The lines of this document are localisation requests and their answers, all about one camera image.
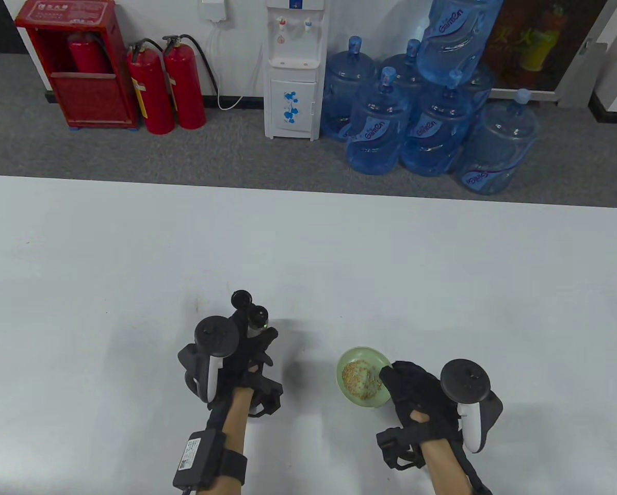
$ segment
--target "red fire extinguisher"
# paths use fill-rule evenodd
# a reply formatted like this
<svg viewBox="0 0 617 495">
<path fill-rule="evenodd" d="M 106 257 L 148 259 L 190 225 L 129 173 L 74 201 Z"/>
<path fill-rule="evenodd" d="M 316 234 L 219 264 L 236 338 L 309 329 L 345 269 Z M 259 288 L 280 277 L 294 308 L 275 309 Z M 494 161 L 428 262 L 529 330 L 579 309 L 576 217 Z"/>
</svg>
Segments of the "red fire extinguisher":
<svg viewBox="0 0 617 495">
<path fill-rule="evenodd" d="M 160 45 L 144 38 L 132 45 L 127 54 L 127 66 L 148 132 L 167 134 L 176 127 L 167 92 L 167 81 L 164 78 L 159 54 L 153 49 L 146 48 L 144 46 L 146 42 L 162 52 Z"/>
<path fill-rule="evenodd" d="M 68 36 L 68 48 L 79 72 L 113 74 L 98 36 L 87 32 L 72 33 Z"/>
<path fill-rule="evenodd" d="M 164 65 L 167 68 L 167 75 L 169 75 L 171 94 L 178 112 L 179 125 L 183 129 L 198 129 L 205 125 L 207 118 L 205 118 L 201 83 L 196 68 L 196 56 L 190 45 L 181 43 L 184 38 L 195 45 L 214 82 L 214 76 L 209 69 L 203 50 L 190 35 L 162 37 L 163 40 L 167 41 L 167 49 L 164 51 Z"/>
</svg>

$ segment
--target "fire extinguisher hose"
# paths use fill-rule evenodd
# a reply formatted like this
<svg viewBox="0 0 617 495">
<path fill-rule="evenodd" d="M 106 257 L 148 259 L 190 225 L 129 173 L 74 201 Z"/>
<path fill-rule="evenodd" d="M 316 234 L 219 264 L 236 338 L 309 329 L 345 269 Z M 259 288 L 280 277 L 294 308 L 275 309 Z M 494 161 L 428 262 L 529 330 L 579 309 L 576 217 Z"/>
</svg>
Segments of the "fire extinguisher hose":
<svg viewBox="0 0 617 495">
<path fill-rule="evenodd" d="M 193 36 L 190 36 L 190 35 L 180 35 L 179 36 L 179 39 L 183 39 L 183 38 L 187 38 L 188 40 L 190 40 L 193 43 L 193 45 L 196 47 L 196 49 L 198 50 L 198 54 L 203 59 L 203 63 L 205 64 L 205 68 L 207 69 L 207 75 L 210 76 L 210 81 L 212 82 L 212 87 L 215 89 L 215 94 L 219 94 L 219 90 L 217 90 L 217 81 L 215 80 L 215 76 L 212 73 L 212 69 L 210 68 L 210 64 L 207 63 L 207 58 L 205 57 L 203 49 L 198 44 L 198 41 L 196 41 L 193 38 Z"/>
<path fill-rule="evenodd" d="M 132 49 L 132 61 L 133 62 L 137 61 L 137 58 L 139 57 L 139 52 L 141 52 L 141 48 L 143 47 L 143 44 L 146 42 L 150 43 L 151 45 L 153 45 L 153 47 L 157 48 L 160 54 L 164 53 L 164 50 L 162 49 L 162 47 L 160 47 L 160 45 L 158 45 L 156 42 L 154 42 L 150 38 L 141 38 L 141 40 L 130 45 L 130 48 Z"/>
</svg>

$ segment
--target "forearm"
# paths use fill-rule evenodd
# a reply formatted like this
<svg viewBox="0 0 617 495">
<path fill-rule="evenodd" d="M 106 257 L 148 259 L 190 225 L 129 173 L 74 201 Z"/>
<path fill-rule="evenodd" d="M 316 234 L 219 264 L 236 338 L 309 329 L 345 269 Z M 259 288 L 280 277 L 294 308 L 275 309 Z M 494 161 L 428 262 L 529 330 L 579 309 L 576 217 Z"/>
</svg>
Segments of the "forearm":
<svg viewBox="0 0 617 495">
<path fill-rule="evenodd" d="M 410 418 L 419 423 L 430 419 L 429 416 L 416 410 L 410 414 Z M 462 471 L 448 440 L 424 441 L 421 444 L 421 452 L 430 471 L 436 495 L 472 495 L 469 478 Z"/>
<path fill-rule="evenodd" d="M 245 449 L 245 429 L 247 429 L 247 417 L 254 391 L 252 389 L 235 389 L 233 391 L 233 404 L 229 409 L 222 431 L 226 435 L 224 448 L 243 453 Z M 206 495 L 240 495 L 242 485 L 240 481 L 228 476 L 218 476 L 212 488 L 201 493 Z"/>
</svg>

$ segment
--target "water bottle label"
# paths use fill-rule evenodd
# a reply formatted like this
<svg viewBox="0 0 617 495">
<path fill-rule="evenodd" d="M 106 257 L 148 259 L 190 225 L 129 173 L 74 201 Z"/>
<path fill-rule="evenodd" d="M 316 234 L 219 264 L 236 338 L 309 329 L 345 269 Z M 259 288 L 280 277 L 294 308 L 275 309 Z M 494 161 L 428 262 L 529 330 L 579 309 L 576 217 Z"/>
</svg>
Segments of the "water bottle label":
<svg viewBox="0 0 617 495">
<path fill-rule="evenodd" d="M 437 120 L 436 118 L 422 113 L 419 122 L 408 130 L 407 135 L 408 137 L 426 139 L 426 137 L 434 136 L 439 130 L 439 127 L 441 127 L 442 123 L 443 122 Z"/>
<path fill-rule="evenodd" d="M 474 94 L 474 106 L 478 106 L 481 104 L 481 102 L 487 100 L 491 92 L 492 89 L 488 89 L 486 91 L 479 91 L 478 93 Z"/>
<path fill-rule="evenodd" d="M 386 134 L 387 130 L 389 130 L 390 124 L 391 121 L 389 120 L 366 117 L 366 125 L 363 126 L 362 132 L 355 136 L 349 136 L 348 142 L 374 141 L 375 139 L 380 139 Z"/>
<path fill-rule="evenodd" d="M 344 126 L 341 128 L 341 130 L 339 130 L 339 132 L 338 132 L 338 136 L 339 136 L 339 138 L 341 138 L 341 139 L 346 139 L 346 137 L 348 137 L 348 131 L 349 131 L 349 128 L 351 128 L 351 127 L 352 127 L 352 124 L 351 124 L 351 123 L 349 123 L 349 122 L 348 122 L 348 123 L 346 123 L 346 125 L 344 125 Z"/>
<path fill-rule="evenodd" d="M 500 175 L 506 175 L 509 172 L 513 172 L 515 167 L 505 168 L 504 170 L 499 170 L 498 172 L 487 172 L 485 170 L 474 170 L 473 172 L 467 172 L 462 175 L 462 183 L 469 189 L 480 191 L 483 189 L 485 184 L 493 181 Z"/>
<path fill-rule="evenodd" d="M 442 16 L 439 22 L 435 26 L 435 36 L 445 36 L 459 30 L 464 23 L 466 23 L 467 17 L 471 8 L 462 7 L 457 3 L 447 3 L 442 10 Z"/>
</svg>

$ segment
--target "wall baseboard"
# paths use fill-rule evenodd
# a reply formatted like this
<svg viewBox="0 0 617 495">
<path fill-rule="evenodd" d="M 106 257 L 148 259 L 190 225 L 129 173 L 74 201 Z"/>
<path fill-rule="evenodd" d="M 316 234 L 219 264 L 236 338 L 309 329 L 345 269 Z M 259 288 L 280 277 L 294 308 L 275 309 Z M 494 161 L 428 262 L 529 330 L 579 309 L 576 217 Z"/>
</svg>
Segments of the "wall baseboard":
<svg viewBox="0 0 617 495">
<path fill-rule="evenodd" d="M 589 101 L 589 109 L 595 117 L 597 122 L 600 123 L 617 123 L 617 111 L 608 111 L 599 101 L 598 96 L 593 92 L 591 101 Z"/>
<path fill-rule="evenodd" d="M 235 104 L 239 98 L 239 96 L 220 96 L 219 102 L 221 102 L 223 108 L 228 108 Z M 45 99 L 47 99 L 47 103 L 58 103 L 54 91 L 45 91 Z M 205 108 L 217 108 L 217 97 L 214 95 L 206 95 L 203 97 L 203 104 Z M 245 96 L 235 108 L 241 110 L 262 110 L 263 98 L 260 96 Z"/>
</svg>

